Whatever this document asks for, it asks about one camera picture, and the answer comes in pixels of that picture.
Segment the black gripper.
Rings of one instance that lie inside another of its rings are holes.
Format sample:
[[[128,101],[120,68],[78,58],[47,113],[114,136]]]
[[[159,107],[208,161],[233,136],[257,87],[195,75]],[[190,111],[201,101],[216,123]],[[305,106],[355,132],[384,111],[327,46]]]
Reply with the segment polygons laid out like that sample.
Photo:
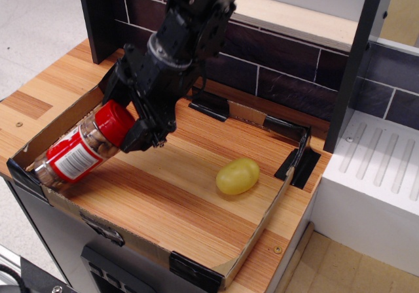
[[[105,105],[113,100],[123,107],[133,103],[139,117],[119,146],[125,153],[161,147],[175,131],[175,105],[200,76],[196,63],[173,68],[134,45],[124,45],[124,55],[102,78]]]

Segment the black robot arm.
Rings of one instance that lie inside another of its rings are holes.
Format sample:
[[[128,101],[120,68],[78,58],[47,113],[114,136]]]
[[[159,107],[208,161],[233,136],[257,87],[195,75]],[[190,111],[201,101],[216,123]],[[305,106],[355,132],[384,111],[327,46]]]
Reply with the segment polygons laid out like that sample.
[[[168,0],[164,21],[142,54],[124,45],[124,55],[106,74],[103,102],[133,103],[139,115],[118,146],[121,151],[161,147],[176,129],[175,105],[199,77],[206,60],[224,45],[235,0]]]

